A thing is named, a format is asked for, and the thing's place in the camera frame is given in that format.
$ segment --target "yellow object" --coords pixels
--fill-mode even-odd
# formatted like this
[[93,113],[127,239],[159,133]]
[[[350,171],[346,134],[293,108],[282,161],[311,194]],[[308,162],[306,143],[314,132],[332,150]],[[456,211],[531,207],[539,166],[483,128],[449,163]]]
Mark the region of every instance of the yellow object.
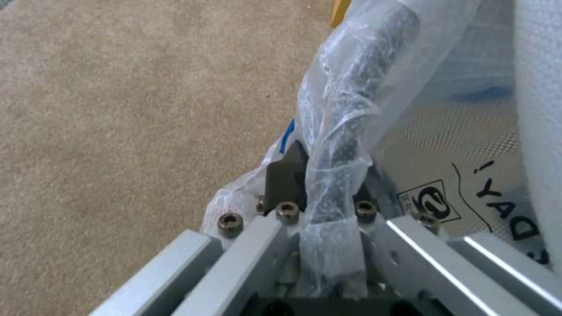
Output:
[[334,0],[334,9],[330,22],[333,28],[336,28],[343,21],[343,16],[346,14],[347,7],[350,6],[350,3],[351,0]]

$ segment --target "blue tape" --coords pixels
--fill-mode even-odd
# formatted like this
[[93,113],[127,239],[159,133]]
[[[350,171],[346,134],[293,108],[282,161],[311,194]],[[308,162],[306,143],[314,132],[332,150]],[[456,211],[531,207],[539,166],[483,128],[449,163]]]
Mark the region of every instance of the blue tape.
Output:
[[281,148],[279,149],[279,152],[281,154],[285,154],[285,147],[287,146],[287,140],[289,139],[289,136],[294,132],[294,119],[291,120],[291,122],[289,123],[289,126],[287,126],[287,130],[285,130],[285,133],[283,134],[283,138],[281,139]]

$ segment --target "bubble wrap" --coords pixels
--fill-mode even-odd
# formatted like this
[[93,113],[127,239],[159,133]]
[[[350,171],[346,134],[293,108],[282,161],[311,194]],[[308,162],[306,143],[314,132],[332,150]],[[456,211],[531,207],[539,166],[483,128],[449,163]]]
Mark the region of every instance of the bubble wrap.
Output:
[[533,208],[554,271],[562,273],[562,3],[515,1],[519,128]]
[[434,74],[478,5],[357,0],[320,47],[301,85],[296,120],[310,153],[300,295],[367,294],[352,196],[371,165],[370,151]]

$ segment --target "black lettering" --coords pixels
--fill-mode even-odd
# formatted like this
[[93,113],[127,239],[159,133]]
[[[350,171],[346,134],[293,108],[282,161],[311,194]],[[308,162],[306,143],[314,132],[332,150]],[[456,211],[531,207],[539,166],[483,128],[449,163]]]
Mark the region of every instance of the black lettering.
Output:
[[550,257],[546,250],[541,250],[541,257],[538,259],[534,258],[533,252],[528,252],[527,256],[540,264],[548,264],[550,262]]
[[488,179],[488,181],[486,181],[486,185],[484,186],[484,189],[482,189],[482,191],[476,193],[476,196],[478,196],[478,197],[483,197],[483,196],[486,196],[486,195],[501,196],[501,193],[499,193],[497,191],[490,190],[491,186],[492,186],[492,179]]
[[[431,200],[424,202],[426,196],[430,197]],[[446,218],[451,213],[451,208],[445,201],[445,197],[435,187],[427,187],[421,190],[418,194],[418,200],[412,198],[412,202],[420,212],[429,212],[438,219]]]
[[486,203],[486,206],[495,208],[500,212],[500,218],[506,219],[511,211],[515,208],[515,203],[513,202],[498,202],[498,203]]
[[[517,227],[521,229],[521,225],[517,226],[519,223],[527,224],[528,228],[526,231],[518,231]],[[522,240],[525,238],[533,237],[538,235],[540,232],[538,231],[538,227],[532,220],[526,218],[525,216],[515,216],[509,221],[509,229],[511,230],[511,236],[513,236],[513,240]]]

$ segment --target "metal bar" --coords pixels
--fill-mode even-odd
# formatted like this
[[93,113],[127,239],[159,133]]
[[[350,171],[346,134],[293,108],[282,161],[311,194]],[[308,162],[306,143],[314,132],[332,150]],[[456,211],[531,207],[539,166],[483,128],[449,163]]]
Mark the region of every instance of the metal bar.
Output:
[[252,295],[273,286],[291,251],[279,221],[255,217],[173,315],[238,315]]
[[538,314],[562,315],[560,280],[497,237],[482,232],[448,244]]
[[374,234],[382,272],[403,297],[433,296],[454,315],[536,315],[409,216]]
[[169,315],[221,253],[218,240],[184,231],[90,316]]

